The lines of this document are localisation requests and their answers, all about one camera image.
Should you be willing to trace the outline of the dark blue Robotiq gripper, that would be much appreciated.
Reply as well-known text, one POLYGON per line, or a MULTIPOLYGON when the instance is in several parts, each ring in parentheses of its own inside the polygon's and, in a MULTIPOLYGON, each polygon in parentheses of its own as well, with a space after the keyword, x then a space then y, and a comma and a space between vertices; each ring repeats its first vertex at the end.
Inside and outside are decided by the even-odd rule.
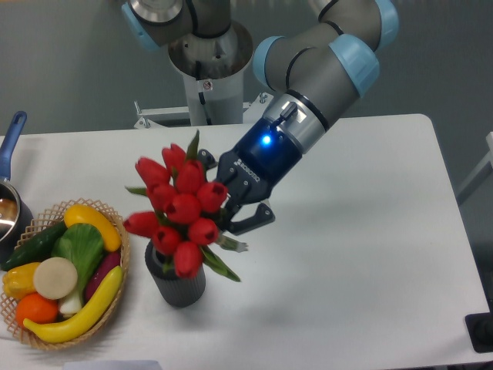
MULTIPOLYGON (((286 133, 280 130, 284 120, 259 119, 237 142, 232 150, 216 158, 200 149, 197 160, 204 170, 217 167, 216 181, 225 185, 229 211, 267 199, 273 188, 302 158, 302 153, 286 133)), ((275 215, 265 203, 259 203, 253 216, 240 221, 227 221, 223 230, 239 236, 275 221, 275 215)))

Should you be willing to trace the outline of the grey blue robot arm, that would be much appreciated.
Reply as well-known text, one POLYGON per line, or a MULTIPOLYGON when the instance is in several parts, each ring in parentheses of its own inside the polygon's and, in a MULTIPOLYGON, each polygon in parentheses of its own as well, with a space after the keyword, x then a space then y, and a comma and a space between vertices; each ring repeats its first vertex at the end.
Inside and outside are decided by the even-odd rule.
POLYGON ((228 1, 127 1, 122 13, 147 49, 168 49, 194 126, 243 121, 243 74, 277 96, 219 159, 201 155, 229 191, 221 230, 239 235, 273 222, 272 189, 373 85, 378 49, 399 29, 389 1, 316 1, 318 22, 293 37, 254 45, 228 1))

